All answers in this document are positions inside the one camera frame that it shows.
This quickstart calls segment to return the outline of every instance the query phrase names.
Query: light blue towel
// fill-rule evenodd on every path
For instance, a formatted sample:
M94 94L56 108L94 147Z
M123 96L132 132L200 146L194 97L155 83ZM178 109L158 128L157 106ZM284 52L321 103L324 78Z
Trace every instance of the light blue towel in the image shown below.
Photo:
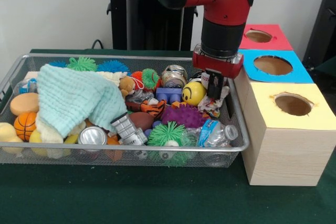
M79 72L45 65L37 77L39 118L62 137L86 118L106 130L126 113L118 87L95 72Z

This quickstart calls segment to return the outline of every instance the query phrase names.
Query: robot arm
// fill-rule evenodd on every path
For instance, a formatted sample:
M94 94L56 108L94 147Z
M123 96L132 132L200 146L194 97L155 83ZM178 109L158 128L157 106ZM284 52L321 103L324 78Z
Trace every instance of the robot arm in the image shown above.
M196 46L193 65L210 74L208 96L220 98L223 76L235 78L244 57L238 54L254 0L159 0L167 8L204 5L202 43Z

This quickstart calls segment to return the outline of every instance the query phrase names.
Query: round hole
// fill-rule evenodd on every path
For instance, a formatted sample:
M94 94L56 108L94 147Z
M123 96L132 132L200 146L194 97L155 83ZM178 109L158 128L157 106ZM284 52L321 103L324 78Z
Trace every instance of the round hole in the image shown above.
M261 56L254 60L254 66L257 69L273 74L274 76L283 76L293 71L292 65L280 57L277 56Z
M272 39L271 34L268 34L265 31L252 30L252 29L246 33L246 37L258 43L267 43L270 42Z
M311 111L309 102L294 94L281 94L275 98L275 103L282 111L297 116L307 115Z

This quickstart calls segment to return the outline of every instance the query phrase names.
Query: shape sorter box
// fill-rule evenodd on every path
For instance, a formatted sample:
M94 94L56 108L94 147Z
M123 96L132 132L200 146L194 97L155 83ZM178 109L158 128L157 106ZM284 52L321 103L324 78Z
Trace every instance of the shape sorter box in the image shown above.
M293 50L279 25L250 25L244 29L240 49Z
M313 83L294 51L239 50L244 67L235 79L242 110L250 84L253 82Z
M336 145L336 117L315 84L253 82L244 117L251 185L317 185Z

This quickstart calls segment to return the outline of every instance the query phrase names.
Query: bottle label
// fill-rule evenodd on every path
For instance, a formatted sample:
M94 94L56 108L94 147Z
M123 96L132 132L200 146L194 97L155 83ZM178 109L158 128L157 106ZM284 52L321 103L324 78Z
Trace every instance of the bottle label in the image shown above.
M208 140L210 134L214 131L214 128L218 124L218 121L206 120L202 127L201 134L199 135L198 146L205 147L204 144Z

